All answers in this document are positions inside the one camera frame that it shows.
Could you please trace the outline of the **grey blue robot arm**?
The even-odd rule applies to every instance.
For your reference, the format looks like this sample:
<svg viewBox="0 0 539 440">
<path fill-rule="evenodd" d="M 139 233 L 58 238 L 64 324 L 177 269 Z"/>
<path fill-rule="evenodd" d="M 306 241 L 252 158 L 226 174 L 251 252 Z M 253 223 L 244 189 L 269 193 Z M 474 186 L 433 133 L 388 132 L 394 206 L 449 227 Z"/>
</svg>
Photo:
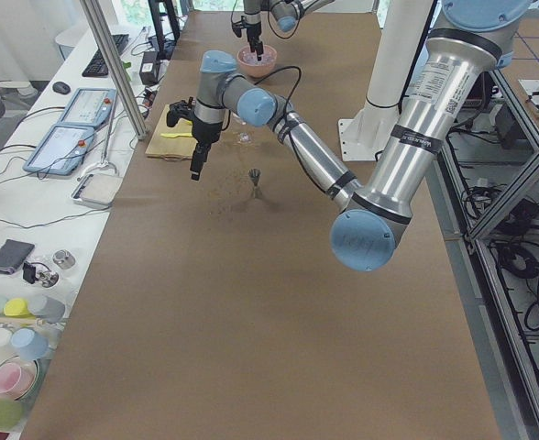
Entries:
<svg viewBox="0 0 539 440">
<path fill-rule="evenodd" d="M 410 224 L 412 198 L 475 81 L 507 66 L 529 1 L 393 1 L 364 108 L 341 134 L 376 168 L 366 184 L 338 159 L 288 98 L 257 87 L 236 59 L 206 51 L 197 95 L 171 104 L 167 123 L 192 125 L 190 172 L 198 180 L 227 113 L 268 127 L 315 186 L 340 209 L 330 232 L 335 257 L 356 271 L 384 266 Z"/>
<path fill-rule="evenodd" d="M 261 40 L 261 13 L 273 17 L 278 28 L 283 33 L 294 31 L 299 22 L 308 14 L 330 5 L 331 1 L 261 1 L 250 0 L 243 2 L 243 13 L 238 20 L 230 17 L 233 33 L 241 38 L 245 33 L 249 51 L 260 61 L 264 55 L 264 45 Z"/>
</svg>

